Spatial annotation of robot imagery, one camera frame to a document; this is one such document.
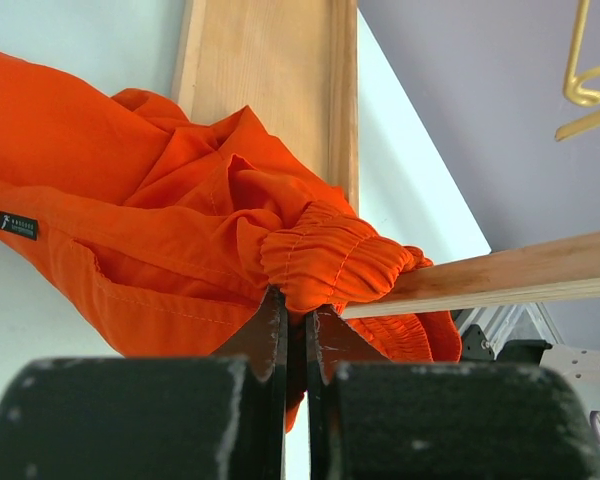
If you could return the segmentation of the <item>orange shorts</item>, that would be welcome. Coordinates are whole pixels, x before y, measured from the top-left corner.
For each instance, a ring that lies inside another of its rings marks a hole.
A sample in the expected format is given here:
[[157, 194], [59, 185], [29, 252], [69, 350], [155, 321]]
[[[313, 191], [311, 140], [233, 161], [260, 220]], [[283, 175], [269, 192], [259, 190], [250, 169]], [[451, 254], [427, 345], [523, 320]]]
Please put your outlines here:
[[205, 126], [0, 52], [0, 241], [119, 353], [214, 352], [278, 288], [293, 326], [430, 266], [243, 108]]

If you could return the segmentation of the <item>yellow round hanger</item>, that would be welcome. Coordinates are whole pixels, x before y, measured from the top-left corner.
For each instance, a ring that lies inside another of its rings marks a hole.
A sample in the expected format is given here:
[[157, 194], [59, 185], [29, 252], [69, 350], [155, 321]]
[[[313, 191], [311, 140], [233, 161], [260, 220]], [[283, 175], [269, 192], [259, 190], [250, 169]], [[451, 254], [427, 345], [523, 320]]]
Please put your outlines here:
[[[600, 90], [586, 86], [587, 82], [600, 78], [600, 65], [582, 72], [578, 71], [589, 8], [589, 0], [578, 2], [562, 85], [564, 98], [581, 108], [600, 105]], [[600, 109], [558, 127], [554, 139], [556, 142], [564, 141], [598, 127], [600, 127]]]

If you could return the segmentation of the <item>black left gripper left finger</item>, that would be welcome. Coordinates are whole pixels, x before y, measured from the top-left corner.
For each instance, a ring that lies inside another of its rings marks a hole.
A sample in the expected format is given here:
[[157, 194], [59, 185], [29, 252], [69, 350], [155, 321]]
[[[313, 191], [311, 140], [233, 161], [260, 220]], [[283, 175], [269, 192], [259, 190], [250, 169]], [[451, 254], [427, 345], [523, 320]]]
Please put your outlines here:
[[0, 479], [281, 479], [287, 311], [208, 357], [45, 358], [0, 400]]

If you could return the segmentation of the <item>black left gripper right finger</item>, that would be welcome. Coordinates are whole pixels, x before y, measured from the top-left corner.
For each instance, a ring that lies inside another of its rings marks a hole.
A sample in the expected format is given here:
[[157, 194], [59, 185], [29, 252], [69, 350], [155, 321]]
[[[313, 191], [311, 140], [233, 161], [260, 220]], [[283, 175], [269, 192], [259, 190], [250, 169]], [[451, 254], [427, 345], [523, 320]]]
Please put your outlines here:
[[600, 479], [599, 411], [552, 370], [392, 363], [330, 307], [306, 354], [314, 479]]

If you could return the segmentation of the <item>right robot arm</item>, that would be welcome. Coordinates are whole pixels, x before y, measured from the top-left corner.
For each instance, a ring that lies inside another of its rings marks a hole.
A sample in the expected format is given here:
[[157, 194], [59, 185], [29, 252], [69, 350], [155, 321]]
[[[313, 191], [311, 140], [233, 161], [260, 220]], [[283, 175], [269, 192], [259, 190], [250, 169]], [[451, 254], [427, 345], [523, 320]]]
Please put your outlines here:
[[510, 340], [498, 353], [479, 325], [462, 334], [462, 359], [525, 363], [560, 374], [588, 411], [600, 411], [600, 351], [551, 344], [545, 340]]

